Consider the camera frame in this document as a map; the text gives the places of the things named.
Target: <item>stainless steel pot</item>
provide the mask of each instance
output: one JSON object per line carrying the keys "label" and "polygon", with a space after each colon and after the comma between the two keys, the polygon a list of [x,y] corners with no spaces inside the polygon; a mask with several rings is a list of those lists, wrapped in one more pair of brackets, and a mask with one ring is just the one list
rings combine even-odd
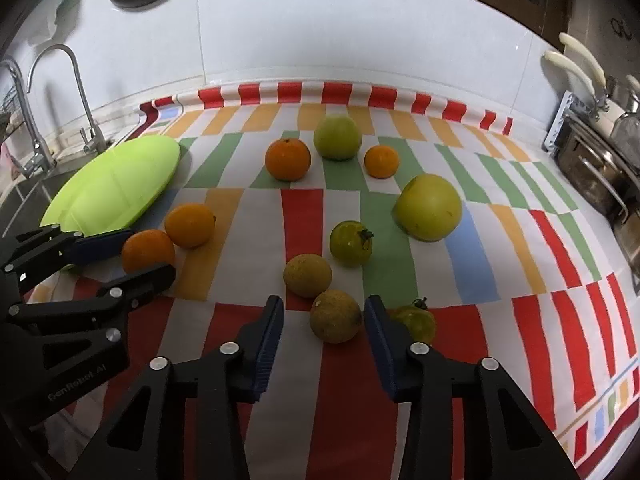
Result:
{"label": "stainless steel pot", "polygon": [[620,198],[631,182],[614,162],[612,153],[598,141],[595,133],[566,118],[566,141],[558,150],[556,162],[567,180],[596,211],[607,217],[617,215],[626,206]]}
{"label": "stainless steel pot", "polygon": [[627,218],[620,216],[613,223],[613,234],[636,276],[640,276],[640,204],[628,209]]}
{"label": "stainless steel pot", "polygon": [[640,109],[639,98],[628,83],[607,77],[607,98],[615,102],[625,112],[637,112]]}

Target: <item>green stripe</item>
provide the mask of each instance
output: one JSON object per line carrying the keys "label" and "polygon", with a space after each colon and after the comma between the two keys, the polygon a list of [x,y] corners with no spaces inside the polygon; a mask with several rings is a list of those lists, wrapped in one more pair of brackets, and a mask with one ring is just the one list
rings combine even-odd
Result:
{"label": "green stripe", "polygon": [[406,186],[414,176],[424,173],[422,166],[418,162],[418,159],[415,158],[414,152],[405,139],[378,137],[378,142],[385,146],[392,147],[400,156],[400,167],[394,175],[400,189],[404,189],[404,186]]}
{"label": "green stripe", "polygon": [[327,189],[342,191],[369,190],[357,156],[350,160],[328,160],[323,158],[322,168],[324,169],[324,182]]}
{"label": "green stripe", "polygon": [[558,193],[558,195],[560,196],[562,201],[566,204],[566,206],[571,211],[573,211],[574,209],[578,209],[578,206],[574,202],[574,199],[571,198],[567,190],[560,183],[560,181],[556,179],[554,174],[551,173],[551,171],[549,171],[549,168],[546,167],[542,162],[534,162],[533,164],[536,168],[538,168],[538,171],[542,173],[542,175],[548,180],[549,184],[551,184],[551,187],[553,187],[556,190],[556,193]]}
{"label": "green stripe", "polygon": [[607,411],[609,412],[609,425],[616,419],[616,393],[613,392],[607,401]]}
{"label": "green stripe", "polygon": [[465,198],[469,200],[469,202],[481,202],[483,204],[491,203],[484,190],[471,178],[471,175],[469,175],[468,171],[465,170],[465,167],[460,163],[460,161],[457,160],[451,149],[442,144],[436,144],[435,146],[443,156],[444,160],[447,161],[447,164],[451,168],[451,171],[453,171],[453,174],[456,176],[456,179],[460,183],[460,187],[462,187],[462,191],[465,193]]}
{"label": "green stripe", "polygon": [[374,234],[373,257],[362,267],[364,295],[379,294],[387,308],[418,297],[409,238],[391,215],[397,198],[387,193],[360,193],[360,221]]}
{"label": "green stripe", "polygon": [[574,244],[577,247],[580,256],[582,256],[584,263],[587,265],[587,268],[591,271],[593,281],[599,282],[601,279],[600,271],[598,270],[596,261],[593,259],[593,254],[591,254],[591,251],[589,250],[587,240],[584,239],[578,224],[575,222],[574,216],[571,213],[563,213],[558,215],[558,218],[569,233],[571,240],[574,241]]}
{"label": "green stripe", "polygon": [[180,139],[178,142],[178,144],[180,144],[180,160],[182,160],[184,155],[189,151],[189,148],[197,138],[198,137],[183,137]]}
{"label": "green stripe", "polygon": [[242,134],[225,134],[184,187],[216,187]]}
{"label": "green stripe", "polygon": [[501,168],[500,162],[498,162],[495,158],[488,155],[482,155],[478,153],[478,157],[482,162],[482,165],[486,168],[492,178],[495,180],[495,183],[500,186],[500,189],[504,191],[507,199],[509,199],[509,204],[511,207],[517,207],[520,209],[529,209],[529,204],[527,204],[527,199],[524,198],[524,195],[520,192],[518,187],[513,183],[513,180],[509,178],[509,175],[505,173],[505,171]]}
{"label": "green stripe", "polygon": [[[299,139],[300,132],[294,130],[286,130],[282,133],[282,137],[280,138]],[[263,166],[254,182],[249,187],[253,187],[255,189],[289,189],[290,185],[290,182],[283,182],[281,180],[273,178],[271,176],[271,173],[267,171],[267,168]]]}
{"label": "green stripe", "polygon": [[540,205],[542,206],[542,208],[548,213],[555,214],[556,208],[554,208],[551,205],[551,202],[549,202],[549,199],[542,192],[538,183],[535,180],[533,180],[533,177],[529,173],[527,173],[527,170],[524,169],[524,165],[520,162],[517,162],[516,160],[512,160],[511,165],[516,169],[516,171],[524,179],[527,185],[531,188],[531,191],[538,199],[538,202],[540,202]]}

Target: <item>dish rack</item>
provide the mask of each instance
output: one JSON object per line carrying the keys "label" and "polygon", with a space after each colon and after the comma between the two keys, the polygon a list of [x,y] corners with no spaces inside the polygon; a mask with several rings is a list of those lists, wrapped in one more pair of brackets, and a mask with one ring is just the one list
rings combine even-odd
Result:
{"label": "dish rack", "polygon": [[20,129],[23,124],[24,115],[18,100],[18,92],[15,85],[12,85],[2,98],[0,106],[0,144]]}

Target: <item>orange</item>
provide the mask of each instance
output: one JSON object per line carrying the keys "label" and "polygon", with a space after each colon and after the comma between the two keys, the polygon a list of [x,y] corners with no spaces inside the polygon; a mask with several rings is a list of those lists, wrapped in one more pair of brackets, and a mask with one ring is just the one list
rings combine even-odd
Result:
{"label": "orange", "polygon": [[299,139],[278,139],[268,147],[264,166],[273,178],[293,182],[305,176],[311,166],[311,153]]}
{"label": "orange", "polygon": [[390,146],[372,146],[364,155],[364,167],[375,178],[394,176],[400,166],[398,152]]}
{"label": "orange", "polygon": [[213,236],[216,217],[204,204],[182,204],[164,218],[164,230],[178,247],[193,249]]}
{"label": "orange", "polygon": [[159,229],[140,231],[130,237],[122,247],[122,268],[135,272],[153,264],[175,265],[175,247]]}

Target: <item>striped tablecloth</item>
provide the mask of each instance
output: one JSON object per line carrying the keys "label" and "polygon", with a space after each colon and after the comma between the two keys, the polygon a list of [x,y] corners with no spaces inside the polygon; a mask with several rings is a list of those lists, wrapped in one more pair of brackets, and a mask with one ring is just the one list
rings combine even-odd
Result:
{"label": "striped tablecloth", "polygon": [[[381,390],[365,334],[340,346],[312,335],[310,302],[282,283],[285,262],[307,252],[325,256],[332,288],[361,306],[370,294],[387,306],[426,296],[438,323],[434,346],[468,362],[497,358],[581,476],[638,418],[638,356],[618,279],[575,191],[536,150],[510,138],[510,118],[437,96],[329,82],[223,86],[140,109],[131,137],[174,137],[182,158],[136,228],[162,228],[169,209],[201,202],[217,217],[216,235],[178,251],[167,296],[131,314],[129,369],[47,421],[51,453],[66,468],[151,358],[198,358],[234,338],[268,295],[279,294],[285,326],[269,388],[239,410],[252,478],[396,478],[409,406],[394,405]],[[336,163],[313,150],[313,129],[328,113],[358,123],[358,159]],[[300,138],[312,152],[309,172],[292,184],[264,169],[265,150],[281,137]],[[398,150],[394,178],[363,172],[364,153],[375,144]],[[407,237],[390,215],[402,187],[422,172],[449,180],[464,201],[459,227],[430,244]],[[331,229],[346,219],[375,233],[373,257],[361,269],[337,266],[328,251]],[[57,274],[30,301],[91,295],[99,281],[120,274],[118,260],[81,277]],[[454,468],[462,478],[462,412],[455,408]],[[187,415],[191,479],[193,405]]]}

